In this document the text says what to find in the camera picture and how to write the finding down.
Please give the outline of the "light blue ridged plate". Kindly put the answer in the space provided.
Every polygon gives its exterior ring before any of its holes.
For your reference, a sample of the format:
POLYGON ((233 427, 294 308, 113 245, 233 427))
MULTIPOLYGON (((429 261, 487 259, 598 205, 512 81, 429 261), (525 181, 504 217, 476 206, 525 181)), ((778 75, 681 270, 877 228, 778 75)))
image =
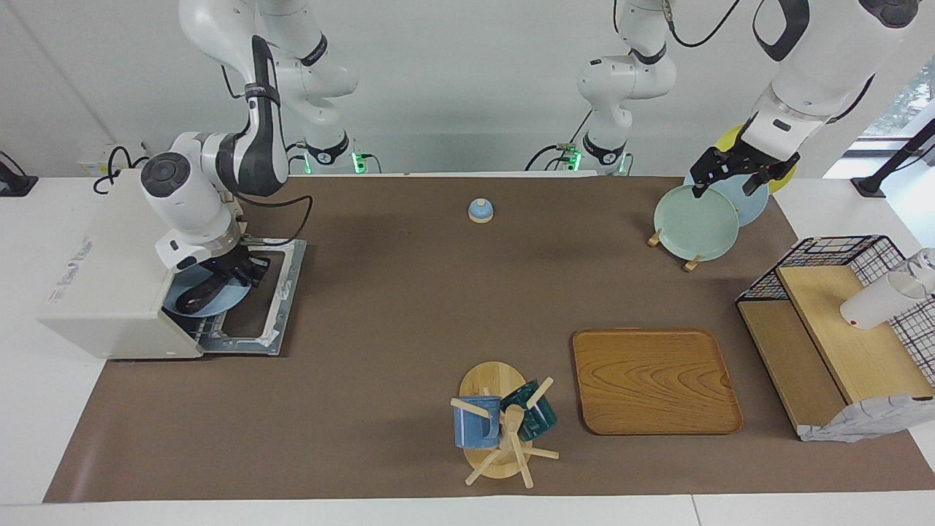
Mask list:
POLYGON ((163 308, 179 316, 203 319, 204 317, 217 316, 217 314, 224 313, 234 306, 237 306, 237 304, 251 292, 250 286, 244 286, 240 284, 240 282, 237 282, 237 280, 231 279, 230 282, 225 284, 224 288, 220 290, 218 295, 203 308, 193 313, 183 313, 181 310, 178 310, 176 305, 178 297, 182 293, 197 286, 198 283, 208 279, 211 274, 209 270, 201 266, 190 267, 176 274, 168 289, 166 299, 163 302, 163 308))

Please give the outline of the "dark purple eggplant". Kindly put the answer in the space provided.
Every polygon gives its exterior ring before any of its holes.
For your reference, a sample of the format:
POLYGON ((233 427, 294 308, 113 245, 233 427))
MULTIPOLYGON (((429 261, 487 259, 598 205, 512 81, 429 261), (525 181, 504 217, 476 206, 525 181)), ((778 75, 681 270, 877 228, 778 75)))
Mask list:
POLYGON ((214 289, 213 277, 210 276, 208 279, 198 283, 197 286, 182 293, 178 297, 176 302, 178 310, 181 310, 183 313, 196 312, 211 302, 211 300, 218 295, 220 290, 221 289, 214 289))

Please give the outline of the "oven glass door with handle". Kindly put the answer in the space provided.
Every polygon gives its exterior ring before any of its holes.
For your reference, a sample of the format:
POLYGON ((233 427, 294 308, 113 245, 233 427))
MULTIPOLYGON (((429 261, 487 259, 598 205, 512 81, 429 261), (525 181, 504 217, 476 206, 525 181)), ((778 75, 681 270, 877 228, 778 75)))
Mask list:
POLYGON ((192 319, 164 309, 202 354, 277 356, 287 327, 306 253, 304 240, 241 237, 254 256, 270 259, 259 286, 217 316, 192 319))

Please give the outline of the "light blue smooth plate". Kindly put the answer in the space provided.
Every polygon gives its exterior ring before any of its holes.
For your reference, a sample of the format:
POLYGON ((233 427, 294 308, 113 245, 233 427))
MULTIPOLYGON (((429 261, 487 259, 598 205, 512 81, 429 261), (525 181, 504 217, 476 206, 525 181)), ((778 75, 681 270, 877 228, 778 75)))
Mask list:
POLYGON ((744 193, 744 184, 750 179, 748 175, 735 175, 712 184, 705 194, 714 191, 721 193, 730 200, 738 214, 739 226, 751 224, 758 219, 767 207, 769 200, 768 184, 762 184, 751 196, 744 193))

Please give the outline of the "yellow plate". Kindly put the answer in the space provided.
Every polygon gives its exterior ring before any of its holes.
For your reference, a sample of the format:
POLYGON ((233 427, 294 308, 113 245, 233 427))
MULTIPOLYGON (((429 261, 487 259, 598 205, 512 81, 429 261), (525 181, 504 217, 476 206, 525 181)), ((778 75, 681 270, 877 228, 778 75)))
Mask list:
MULTIPOLYGON (((735 145, 738 139, 739 132, 741 132, 742 127, 744 127, 743 124, 737 124, 737 126, 732 127, 732 129, 725 131, 725 133, 722 134, 722 136, 719 137, 719 139, 715 141, 714 147, 716 147, 718 150, 721 150, 721 152, 727 152, 728 149, 732 148, 735 145)), ((786 184, 788 184, 794 178, 795 173, 797 173, 797 169, 798 169, 798 163, 796 162, 792 164, 788 173, 785 173, 785 175, 782 176, 781 179, 770 180, 767 183, 768 192, 770 194, 775 194, 779 192, 782 188, 786 186, 786 184)))

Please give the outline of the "pale green plate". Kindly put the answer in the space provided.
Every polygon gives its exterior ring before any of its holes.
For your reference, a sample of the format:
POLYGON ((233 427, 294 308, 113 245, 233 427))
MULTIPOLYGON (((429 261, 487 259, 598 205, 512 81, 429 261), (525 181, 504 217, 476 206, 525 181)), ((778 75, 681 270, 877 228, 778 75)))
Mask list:
POLYGON ((669 253, 685 261, 705 262, 724 256, 739 235, 739 216, 724 194, 709 189, 701 197, 694 187, 678 186, 658 201, 654 229, 669 253))

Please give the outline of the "wooden plate rack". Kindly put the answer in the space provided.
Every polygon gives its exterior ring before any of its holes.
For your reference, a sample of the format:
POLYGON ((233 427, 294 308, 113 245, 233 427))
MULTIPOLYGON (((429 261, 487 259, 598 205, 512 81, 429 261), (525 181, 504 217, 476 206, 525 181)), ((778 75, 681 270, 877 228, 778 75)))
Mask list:
MULTIPOLYGON (((663 247, 666 251, 674 256, 677 256, 677 253, 672 250, 672 248, 665 240, 664 229, 657 229, 652 233, 652 236, 649 237, 646 244, 651 248, 657 248, 659 246, 663 247)), ((696 254, 692 259, 684 259, 684 265, 682 265, 682 272, 691 273, 694 272, 697 267, 701 265, 701 254, 696 254)))

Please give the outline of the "white plastic cup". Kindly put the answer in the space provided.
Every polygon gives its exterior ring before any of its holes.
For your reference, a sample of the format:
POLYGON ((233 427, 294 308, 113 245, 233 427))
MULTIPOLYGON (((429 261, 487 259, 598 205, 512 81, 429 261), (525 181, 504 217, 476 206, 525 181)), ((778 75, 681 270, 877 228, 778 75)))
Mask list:
POLYGON ((935 293, 935 277, 889 272, 841 304, 845 322, 870 330, 925 302, 935 293))

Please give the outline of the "clear glass cup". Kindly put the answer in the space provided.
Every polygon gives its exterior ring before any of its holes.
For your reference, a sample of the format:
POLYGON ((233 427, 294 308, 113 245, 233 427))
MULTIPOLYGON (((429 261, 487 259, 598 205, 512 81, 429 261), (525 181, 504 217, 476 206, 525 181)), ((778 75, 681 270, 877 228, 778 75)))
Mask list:
POLYGON ((935 248, 922 248, 899 262, 891 270, 889 279, 906 297, 925 300, 935 295, 935 248))

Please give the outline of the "wooden two-tier shelf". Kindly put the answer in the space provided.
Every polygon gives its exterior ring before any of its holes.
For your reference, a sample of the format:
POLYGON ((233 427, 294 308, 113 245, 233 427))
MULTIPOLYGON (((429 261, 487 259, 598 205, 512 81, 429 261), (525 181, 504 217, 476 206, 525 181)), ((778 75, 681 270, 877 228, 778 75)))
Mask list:
POLYGON ((854 443, 935 422, 927 379, 892 327, 839 307, 862 289, 846 266, 778 267, 774 293, 737 302, 799 440, 854 443))

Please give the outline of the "wooden serving tray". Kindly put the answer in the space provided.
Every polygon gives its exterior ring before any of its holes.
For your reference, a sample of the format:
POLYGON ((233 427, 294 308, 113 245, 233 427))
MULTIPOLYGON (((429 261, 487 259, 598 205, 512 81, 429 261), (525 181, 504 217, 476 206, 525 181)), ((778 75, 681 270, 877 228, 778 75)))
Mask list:
POLYGON ((708 330, 582 329, 571 346, 591 433, 727 435, 744 426, 720 343, 708 330))

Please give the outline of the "wooden mug tree stand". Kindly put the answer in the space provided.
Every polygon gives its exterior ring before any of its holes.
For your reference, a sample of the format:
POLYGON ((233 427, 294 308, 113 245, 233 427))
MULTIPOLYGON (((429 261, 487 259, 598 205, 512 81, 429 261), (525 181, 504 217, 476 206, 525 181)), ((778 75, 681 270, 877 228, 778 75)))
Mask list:
MULTIPOLYGON (((503 399, 508 393, 523 386, 528 381, 515 367, 504 362, 482 362, 470 369, 459 386, 459 393, 455 397, 493 395, 503 399)), ((538 402, 552 387, 551 377, 540 382, 540 389, 529 400, 530 404, 538 402)), ((510 405, 502 411, 500 409, 500 442, 493 449, 461 449, 465 459, 472 469, 465 479, 465 485, 471 486, 481 477, 488 479, 508 479, 520 476, 524 487, 532 489, 535 483, 529 462, 532 457, 544 459, 559 459, 559 453, 548 449, 539 449, 534 441, 521 441, 518 430, 523 422, 524 409, 518 404, 510 405)))

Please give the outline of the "blue mug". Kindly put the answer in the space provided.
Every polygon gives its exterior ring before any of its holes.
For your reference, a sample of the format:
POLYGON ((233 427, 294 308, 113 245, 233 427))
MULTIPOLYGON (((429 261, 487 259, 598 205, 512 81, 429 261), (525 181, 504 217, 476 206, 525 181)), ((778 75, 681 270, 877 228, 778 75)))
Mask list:
POLYGON ((454 443, 461 449, 493 449, 500 442, 501 397, 453 397, 454 443))

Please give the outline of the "dark green mug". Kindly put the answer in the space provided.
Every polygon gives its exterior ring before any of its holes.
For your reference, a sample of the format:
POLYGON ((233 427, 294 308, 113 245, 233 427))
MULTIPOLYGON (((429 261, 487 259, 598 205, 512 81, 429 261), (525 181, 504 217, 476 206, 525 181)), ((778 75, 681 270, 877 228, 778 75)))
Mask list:
POLYGON ((513 392, 508 393, 500 402, 502 411, 514 404, 518 404, 518 406, 524 409, 523 422, 518 430, 518 436, 521 441, 534 441, 557 425, 557 414, 552 410, 551 403, 549 403, 547 397, 540 397, 535 404, 529 403, 529 400, 532 399, 533 395, 540 387, 540 382, 533 379, 523 386, 518 387, 518 389, 515 389, 513 392))

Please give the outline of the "white wall socket box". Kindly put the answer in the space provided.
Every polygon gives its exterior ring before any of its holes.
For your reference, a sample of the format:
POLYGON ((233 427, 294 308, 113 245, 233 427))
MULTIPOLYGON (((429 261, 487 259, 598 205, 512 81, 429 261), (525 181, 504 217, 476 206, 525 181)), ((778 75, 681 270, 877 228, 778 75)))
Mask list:
POLYGON ((141 157, 151 156, 151 153, 142 142, 130 141, 98 145, 81 153, 79 165, 83 170, 83 175, 90 178, 107 176, 110 154, 119 147, 126 149, 128 154, 121 152, 121 150, 115 154, 112 163, 114 170, 127 169, 130 161, 137 162, 141 157))

